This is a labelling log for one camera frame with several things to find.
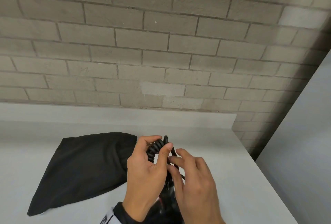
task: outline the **coiled cable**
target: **coiled cable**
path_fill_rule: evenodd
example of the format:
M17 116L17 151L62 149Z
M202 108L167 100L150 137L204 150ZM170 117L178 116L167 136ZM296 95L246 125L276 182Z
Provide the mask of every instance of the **coiled cable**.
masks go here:
M168 141L168 136L164 136L163 137L163 141L162 139L158 139L156 140L154 143L152 143L146 153L147 153L147 156L148 156L148 161L154 163L154 159L155 159L155 155L156 154L159 154L159 151L161 150L161 148L167 144L169 141ZM174 147L172 147L172 150L171 150L171 154L173 156L177 156L176 152L175 152L175 149ZM164 187L163 187L163 190L167 190L167 189L170 189L171 187L173 186L173 180L172 180L172 177L171 177L171 174L167 173L167 177L165 179L165 184L164 184Z

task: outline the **black cloth bag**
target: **black cloth bag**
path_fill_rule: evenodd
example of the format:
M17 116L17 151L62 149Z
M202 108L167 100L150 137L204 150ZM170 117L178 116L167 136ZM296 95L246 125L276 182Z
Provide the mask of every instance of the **black cloth bag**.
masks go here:
M127 133L64 138L46 168L27 214L33 216L90 199L124 184L126 161L136 142L137 136Z

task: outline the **painted brick wall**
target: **painted brick wall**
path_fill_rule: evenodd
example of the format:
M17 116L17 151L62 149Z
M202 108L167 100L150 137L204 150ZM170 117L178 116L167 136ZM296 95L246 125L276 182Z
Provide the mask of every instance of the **painted brick wall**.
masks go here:
M331 47L331 0L0 4L0 101L234 112L252 155Z

